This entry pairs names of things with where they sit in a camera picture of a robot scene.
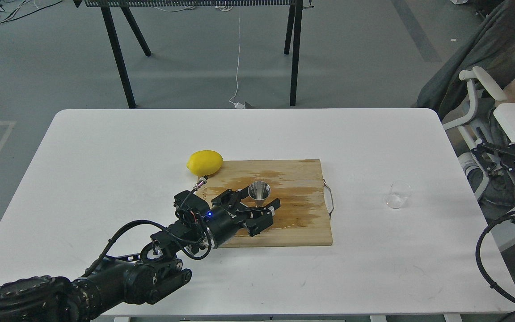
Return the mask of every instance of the white cord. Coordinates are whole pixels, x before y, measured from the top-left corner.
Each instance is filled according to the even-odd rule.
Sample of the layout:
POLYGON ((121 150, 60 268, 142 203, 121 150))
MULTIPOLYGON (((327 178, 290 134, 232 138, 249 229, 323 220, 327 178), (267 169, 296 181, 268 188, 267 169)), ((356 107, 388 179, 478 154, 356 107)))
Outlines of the white cord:
POLYGON ((237 47, 237 68, 236 68, 236 92, 233 94, 232 98, 229 100, 229 102, 231 104, 233 104, 234 107, 236 106, 236 104, 234 102, 232 102, 232 100, 233 100, 233 98, 236 97, 237 90, 240 88, 240 84, 237 81, 237 75, 239 74, 239 71, 240 71, 240 53, 241 53, 241 7, 239 7, 239 9, 240 9, 240 14, 237 18, 238 47, 237 47))
POLYGON ((220 9, 222 12, 229 12, 233 9, 233 6, 216 6, 216 9, 220 9))
POLYGON ((155 8, 155 9, 161 10, 163 12, 183 12, 184 10, 194 10, 196 7, 195 6, 184 7, 179 10, 164 10, 163 8, 158 8, 158 7, 151 7, 151 8, 155 8))

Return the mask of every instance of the yellow lemon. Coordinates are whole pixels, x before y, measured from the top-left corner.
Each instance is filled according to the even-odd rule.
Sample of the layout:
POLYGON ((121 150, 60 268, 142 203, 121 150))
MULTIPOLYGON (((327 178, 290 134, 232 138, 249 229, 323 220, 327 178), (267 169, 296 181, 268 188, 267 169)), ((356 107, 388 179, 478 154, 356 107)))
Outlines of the yellow lemon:
POLYGON ((212 150, 202 150, 190 155, 186 167, 190 169, 194 175, 203 177, 204 175, 210 175, 216 173, 224 162, 220 153, 212 150))

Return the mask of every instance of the table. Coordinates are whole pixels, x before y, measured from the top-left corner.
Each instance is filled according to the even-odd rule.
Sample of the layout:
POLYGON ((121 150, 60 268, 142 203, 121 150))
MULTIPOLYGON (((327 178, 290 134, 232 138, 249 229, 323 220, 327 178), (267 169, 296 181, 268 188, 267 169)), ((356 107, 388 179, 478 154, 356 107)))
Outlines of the table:
MULTIPOLYGON (((509 312, 474 259, 486 221, 438 116, 427 109, 63 110, 0 222, 0 284, 74 279, 126 222, 174 222, 174 194, 196 178, 191 153, 226 160, 321 159, 333 190, 332 246, 217 249, 186 256, 192 281, 156 305, 109 316, 235 318, 509 312), (392 181, 411 185, 388 208, 392 181)), ((110 254, 149 242, 135 228, 110 254)), ((491 236, 485 267, 515 296, 491 236)))
MULTIPOLYGON (((80 6, 83 0, 74 0, 75 6, 80 6)), ((114 28, 114 21, 110 13, 110 7, 120 7, 128 24, 131 26, 133 33, 136 36, 139 45, 146 56, 150 56, 151 50, 146 43, 139 25, 131 13, 130 7, 175 7, 175 6, 280 6, 288 5, 290 7, 287 30, 286 30, 286 43, 283 53, 288 55, 290 53, 290 46, 293 33, 293 55, 291 64, 291 88, 290 88, 290 106, 295 106, 297 99, 297 77, 299 70, 299 49, 301 43, 301 22, 304 8, 313 8, 311 0, 309 6, 303 6, 303 0, 84 0, 84 3, 89 7, 100 7, 102 18, 105 21, 106 32, 108 33, 110 46, 113 50, 114 60, 116 61, 118 74, 122 82, 122 88, 127 98, 129 108, 135 108, 135 97, 132 93, 131 81, 128 78, 127 67, 122 57, 120 43, 116 29, 114 28)))

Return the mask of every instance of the clear glass cup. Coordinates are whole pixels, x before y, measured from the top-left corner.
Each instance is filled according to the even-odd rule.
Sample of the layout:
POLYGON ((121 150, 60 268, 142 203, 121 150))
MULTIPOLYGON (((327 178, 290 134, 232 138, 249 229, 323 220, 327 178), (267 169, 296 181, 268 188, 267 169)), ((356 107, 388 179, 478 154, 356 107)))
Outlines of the clear glass cup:
POLYGON ((384 203, 386 203, 389 208, 399 209, 405 205, 412 192, 413 190, 408 183, 395 181, 391 185, 388 194, 384 196, 384 203))

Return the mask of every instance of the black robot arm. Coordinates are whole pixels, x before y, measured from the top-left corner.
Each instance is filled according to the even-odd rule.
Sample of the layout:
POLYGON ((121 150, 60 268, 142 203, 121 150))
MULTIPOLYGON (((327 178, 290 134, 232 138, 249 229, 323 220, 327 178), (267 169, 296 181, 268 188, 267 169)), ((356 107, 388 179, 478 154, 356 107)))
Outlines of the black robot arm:
POLYGON ((184 269, 176 253, 203 259, 213 248, 229 240, 241 228, 250 236, 273 224, 279 199, 264 207, 247 207, 241 200, 247 187, 227 190, 212 201, 194 195, 206 179, 192 191, 174 196, 178 220, 167 228, 148 220, 135 220, 123 226, 109 240, 98 259, 82 277, 40 276, 0 286, 0 322, 87 322, 120 304, 155 304, 190 281, 192 271, 184 269), (123 233, 141 224, 158 227, 139 254, 106 255, 123 233), (196 257, 201 250, 204 255, 196 257))

